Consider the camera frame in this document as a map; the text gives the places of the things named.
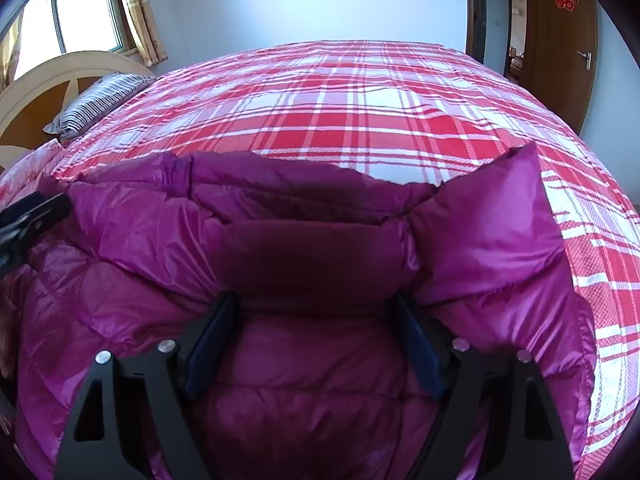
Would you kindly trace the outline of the yellow curtain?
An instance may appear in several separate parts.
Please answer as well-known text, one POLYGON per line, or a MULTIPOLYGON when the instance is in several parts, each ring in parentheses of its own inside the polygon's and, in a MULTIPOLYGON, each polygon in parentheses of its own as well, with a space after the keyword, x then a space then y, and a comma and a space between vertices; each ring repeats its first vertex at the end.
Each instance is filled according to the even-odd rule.
POLYGON ((128 26, 134 44, 146 67, 152 67, 168 59, 150 0, 122 0, 128 26))

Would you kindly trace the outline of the cream wooden headboard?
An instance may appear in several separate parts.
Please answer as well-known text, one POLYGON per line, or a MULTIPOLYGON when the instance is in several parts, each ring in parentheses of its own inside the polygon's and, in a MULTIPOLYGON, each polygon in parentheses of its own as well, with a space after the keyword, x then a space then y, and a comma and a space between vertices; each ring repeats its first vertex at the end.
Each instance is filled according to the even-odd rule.
POLYGON ((102 76, 113 73, 150 76, 152 72, 128 56, 81 51, 51 58, 10 84, 1 93, 1 169, 50 140, 43 127, 102 76))

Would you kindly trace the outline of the blue striped pillow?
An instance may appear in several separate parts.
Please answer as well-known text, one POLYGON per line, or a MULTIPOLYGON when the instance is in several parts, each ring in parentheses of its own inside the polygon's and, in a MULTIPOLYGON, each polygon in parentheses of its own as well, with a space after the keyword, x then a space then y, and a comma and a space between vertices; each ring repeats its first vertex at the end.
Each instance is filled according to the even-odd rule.
POLYGON ((97 122, 149 87, 154 76, 114 72, 97 80, 61 110, 43 132, 68 141, 77 138, 97 122))

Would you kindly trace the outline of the dark door frame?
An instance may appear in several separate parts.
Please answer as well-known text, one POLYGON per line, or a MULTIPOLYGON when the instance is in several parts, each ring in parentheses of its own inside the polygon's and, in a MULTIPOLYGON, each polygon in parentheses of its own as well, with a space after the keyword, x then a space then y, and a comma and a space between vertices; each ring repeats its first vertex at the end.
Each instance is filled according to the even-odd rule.
POLYGON ((468 0, 465 52, 480 64, 485 59, 486 6, 486 0, 468 0))

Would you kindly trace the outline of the red white plaid bedspread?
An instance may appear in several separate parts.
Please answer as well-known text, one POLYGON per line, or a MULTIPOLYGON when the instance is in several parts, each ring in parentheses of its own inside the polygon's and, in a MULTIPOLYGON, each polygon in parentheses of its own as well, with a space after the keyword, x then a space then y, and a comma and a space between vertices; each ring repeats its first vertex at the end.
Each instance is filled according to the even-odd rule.
MULTIPOLYGON (((66 152, 49 176, 64 180, 162 153, 252 153, 433 186, 533 145, 575 292, 593 316, 596 366, 577 478, 602 469, 631 421, 638 214, 562 119, 461 52, 347 40, 232 54, 156 77, 77 140, 58 142, 66 152)), ((16 379, 20 329, 20 314, 1 303, 1 368, 16 379)))

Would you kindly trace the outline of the brown wooden door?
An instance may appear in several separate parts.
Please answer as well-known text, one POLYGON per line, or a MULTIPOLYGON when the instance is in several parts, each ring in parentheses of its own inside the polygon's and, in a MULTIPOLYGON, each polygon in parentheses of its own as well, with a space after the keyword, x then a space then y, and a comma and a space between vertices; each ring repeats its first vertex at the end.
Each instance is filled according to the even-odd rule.
POLYGON ((580 133, 596 73, 596 0, 579 0, 573 12, 554 0, 526 0, 524 65, 520 84, 580 133), (577 51, 592 53, 591 70, 577 51))

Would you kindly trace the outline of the magenta puffer down jacket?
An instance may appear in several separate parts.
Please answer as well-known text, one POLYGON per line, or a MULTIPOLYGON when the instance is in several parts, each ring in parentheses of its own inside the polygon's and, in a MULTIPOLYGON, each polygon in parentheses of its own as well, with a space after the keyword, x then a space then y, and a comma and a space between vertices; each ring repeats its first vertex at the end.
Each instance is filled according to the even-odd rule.
POLYGON ((49 479, 94 356, 175 337, 222 292, 242 335, 198 404, 230 479, 399 479, 436 406, 383 324, 410 292, 484 351, 529 351, 578 462, 596 366, 533 145, 433 186, 252 153, 156 154, 43 174, 72 214, 1 286, 21 317, 15 441, 49 479))

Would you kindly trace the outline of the pink floral quilt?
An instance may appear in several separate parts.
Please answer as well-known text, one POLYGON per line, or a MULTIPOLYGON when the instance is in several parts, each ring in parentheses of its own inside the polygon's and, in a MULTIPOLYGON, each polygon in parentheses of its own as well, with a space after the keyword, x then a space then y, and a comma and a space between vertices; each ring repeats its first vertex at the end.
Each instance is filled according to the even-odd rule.
POLYGON ((6 170, 1 177, 1 208, 6 208, 35 192, 41 178, 51 173, 65 152, 66 149, 58 140, 51 140, 30 151, 6 170))

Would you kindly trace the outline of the window with metal frame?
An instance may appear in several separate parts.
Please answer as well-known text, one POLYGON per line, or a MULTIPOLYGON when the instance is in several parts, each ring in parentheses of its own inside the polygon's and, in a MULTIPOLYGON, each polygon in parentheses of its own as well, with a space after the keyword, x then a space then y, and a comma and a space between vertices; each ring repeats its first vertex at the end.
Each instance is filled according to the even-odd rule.
POLYGON ((122 0, 28 0, 1 37, 1 87, 65 53, 131 50, 122 0))

